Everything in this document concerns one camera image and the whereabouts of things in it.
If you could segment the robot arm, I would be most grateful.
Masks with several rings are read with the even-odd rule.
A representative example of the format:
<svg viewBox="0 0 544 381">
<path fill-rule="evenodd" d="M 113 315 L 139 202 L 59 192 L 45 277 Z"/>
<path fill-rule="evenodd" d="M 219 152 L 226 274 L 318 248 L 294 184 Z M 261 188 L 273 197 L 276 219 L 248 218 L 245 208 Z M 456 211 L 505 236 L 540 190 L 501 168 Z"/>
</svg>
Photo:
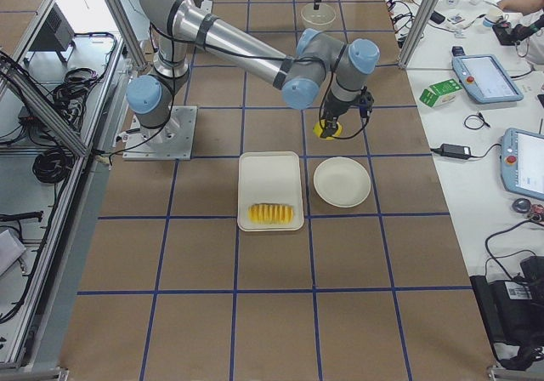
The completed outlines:
<svg viewBox="0 0 544 381">
<path fill-rule="evenodd" d="M 139 0 L 160 42 L 151 71 L 131 85 L 128 100 L 143 128 L 164 127 L 169 106 L 189 75 L 188 46 L 218 56 L 252 73 L 281 91 L 293 109 L 312 106 L 320 86 L 330 83 L 314 127 L 322 139 L 341 139 L 339 117 L 351 107 L 360 111 L 367 126 L 374 103 L 367 78 L 380 57 L 368 39 L 343 43 L 322 31 L 307 29 L 293 56 L 221 20 L 201 8 L 203 0 Z"/>
</svg>

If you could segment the person forearm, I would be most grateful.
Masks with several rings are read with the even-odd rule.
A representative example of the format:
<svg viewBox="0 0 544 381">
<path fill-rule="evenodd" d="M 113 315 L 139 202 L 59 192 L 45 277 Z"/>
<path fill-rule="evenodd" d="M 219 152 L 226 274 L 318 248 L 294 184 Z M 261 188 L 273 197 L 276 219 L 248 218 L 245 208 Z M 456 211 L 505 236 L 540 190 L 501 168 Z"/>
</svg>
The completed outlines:
<svg viewBox="0 0 544 381">
<path fill-rule="evenodd" d="M 501 0 L 496 5 L 505 12 L 533 14 L 543 10 L 543 0 Z"/>
</svg>

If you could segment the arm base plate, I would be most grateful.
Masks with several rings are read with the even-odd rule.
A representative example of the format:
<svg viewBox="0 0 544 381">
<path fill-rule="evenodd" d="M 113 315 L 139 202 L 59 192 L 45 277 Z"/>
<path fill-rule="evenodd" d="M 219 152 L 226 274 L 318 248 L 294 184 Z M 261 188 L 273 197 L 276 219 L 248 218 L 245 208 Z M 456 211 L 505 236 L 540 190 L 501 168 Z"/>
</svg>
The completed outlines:
<svg viewBox="0 0 544 381">
<path fill-rule="evenodd" d="M 196 106 L 175 105 L 169 122 L 158 134 L 156 130 L 141 128 L 139 119 L 133 115 L 131 128 L 139 131 L 122 140 L 127 148 L 122 157 L 127 161 L 190 160 L 197 110 Z"/>
</svg>

